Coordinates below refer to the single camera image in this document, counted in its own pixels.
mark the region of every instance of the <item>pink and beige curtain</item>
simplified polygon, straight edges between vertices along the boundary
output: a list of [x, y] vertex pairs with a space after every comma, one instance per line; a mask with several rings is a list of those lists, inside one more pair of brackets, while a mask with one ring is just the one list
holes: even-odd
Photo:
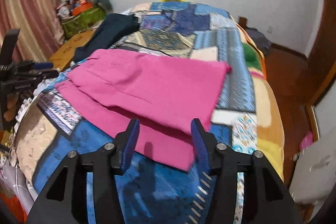
[[60, 0], [0, 0], [0, 44], [7, 30], [20, 28], [13, 59], [46, 61], [63, 42], [55, 9]]

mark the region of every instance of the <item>black mechanical device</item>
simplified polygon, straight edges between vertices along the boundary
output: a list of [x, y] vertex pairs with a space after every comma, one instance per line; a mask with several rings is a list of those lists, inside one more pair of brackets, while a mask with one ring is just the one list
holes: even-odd
[[58, 71], [52, 70], [53, 63], [13, 62], [12, 55], [19, 32], [20, 29], [13, 29], [6, 33], [0, 52], [0, 115], [2, 117], [0, 130], [10, 131], [16, 122], [15, 119], [6, 121], [3, 117], [7, 111], [8, 94], [34, 90], [44, 79], [58, 77]]
[[[245, 173], [243, 224], [302, 223], [289, 191], [262, 152], [235, 152], [205, 132], [198, 119], [191, 130], [202, 170], [217, 176], [207, 224], [233, 223], [238, 172]], [[130, 167], [138, 135], [139, 121], [133, 119], [114, 143], [82, 155], [70, 151], [42, 189], [26, 223], [88, 223], [86, 175], [93, 172], [96, 223], [124, 224], [115, 175], [122, 176]]]

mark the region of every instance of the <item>folded clothing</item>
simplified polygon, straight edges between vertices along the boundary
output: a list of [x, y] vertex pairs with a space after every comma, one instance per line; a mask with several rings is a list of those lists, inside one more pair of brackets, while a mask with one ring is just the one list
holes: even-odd
[[[182, 170], [194, 161], [190, 123], [209, 128], [225, 75], [225, 62], [97, 50], [56, 85], [89, 122], [111, 137], [131, 118], [140, 120], [135, 150]], [[153, 150], [146, 151], [146, 143]]]
[[97, 49], [108, 49], [122, 37], [139, 30], [138, 18], [134, 15], [109, 14], [91, 39], [75, 50], [75, 63], [89, 57]]

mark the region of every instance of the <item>power outlet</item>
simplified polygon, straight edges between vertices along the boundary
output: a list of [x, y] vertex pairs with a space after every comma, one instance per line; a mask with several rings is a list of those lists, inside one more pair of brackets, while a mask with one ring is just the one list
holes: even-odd
[[267, 32], [268, 33], [273, 33], [273, 27], [272, 26], [268, 26]]

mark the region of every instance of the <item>patterned blanket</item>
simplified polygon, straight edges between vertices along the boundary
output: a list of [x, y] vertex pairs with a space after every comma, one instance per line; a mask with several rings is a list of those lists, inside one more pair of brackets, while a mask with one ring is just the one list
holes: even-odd
[[[260, 64], [250, 62], [254, 68], [247, 67], [245, 56], [251, 48], [244, 45], [246, 38], [228, 12], [202, 4], [169, 2], [138, 5], [129, 13], [139, 17], [140, 30], [114, 47], [231, 65], [210, 131], [218, 142], [236, 151], [251, 154], [257, 148], [262, 150], [282, 176], [283, 129], [274, 95], [257, 68]], [[66, 74], [54, 83], [65, 80]], [[19, 166], [38, 193], [68, 151], [87, 153], [113, 142], [81, 117], [55, 90], [54, 83], [31, 106], [17, 133]], [[138, 153], [126, 174], [116, 178], [126, 224], [204, 223], [215, 181], [216, 177], [200, 171], [197, 162], [186, 173]], [[92, 174], [87, 182], [88, 218], [95, 223]], [[238, 175], [237, 186], [234, 222], [240, 223], [243, 174]]]

